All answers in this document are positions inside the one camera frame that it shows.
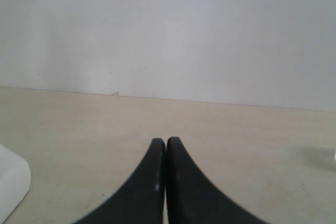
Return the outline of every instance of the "wall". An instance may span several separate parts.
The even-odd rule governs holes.
[[[0,86],[336,111],[335,0],[0,3]]]

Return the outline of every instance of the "floor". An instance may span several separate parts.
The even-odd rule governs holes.
[[[225,194],[270,223],[336,222],[336,113],[0,88],[0,143],[32,185],[5,224],[72,223],[151,138],[180,136]]]

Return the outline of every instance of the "white plastic piece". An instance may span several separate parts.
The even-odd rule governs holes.
[[[30,188],[28,163],[0,145],[0,223],[23,200]]]

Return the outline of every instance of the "black curved object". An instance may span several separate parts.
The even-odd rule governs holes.
[[[162,224],[164,162],[165,144],[155,138],[121,188],[76,224]]]
[[[166,159],[170,224],[265,224],[221,193],[197,167],[178,137],[168,140]]]

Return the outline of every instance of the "beige floor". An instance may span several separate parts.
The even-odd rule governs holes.
[[[263,219],[336,223],[336,113],[0,88],[0,143],[33,175],[5,223],[81,218],[127,179],[151,138],[171,135]]]

